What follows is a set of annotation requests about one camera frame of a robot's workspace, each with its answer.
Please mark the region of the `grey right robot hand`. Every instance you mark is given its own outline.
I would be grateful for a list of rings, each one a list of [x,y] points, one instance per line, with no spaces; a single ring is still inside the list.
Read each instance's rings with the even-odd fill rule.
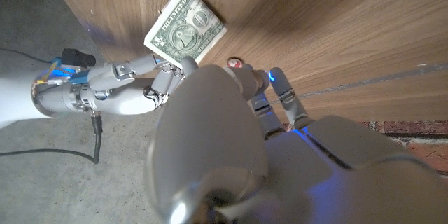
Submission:
[[[191,57],[176,66],[153,55],[72,72],[57,67],[62,75],[50,70],[36,79],[31,98],[38,111],[51,118],[70,112],[139,115],[165,104],[197,68]]]

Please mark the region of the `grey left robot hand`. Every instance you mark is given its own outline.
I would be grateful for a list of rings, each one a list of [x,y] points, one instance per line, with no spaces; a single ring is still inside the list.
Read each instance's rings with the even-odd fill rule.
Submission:
[[[311,119],[278,68],[190,71],[145,172],[166,223],[447,222],[434,169],[360,123]]]

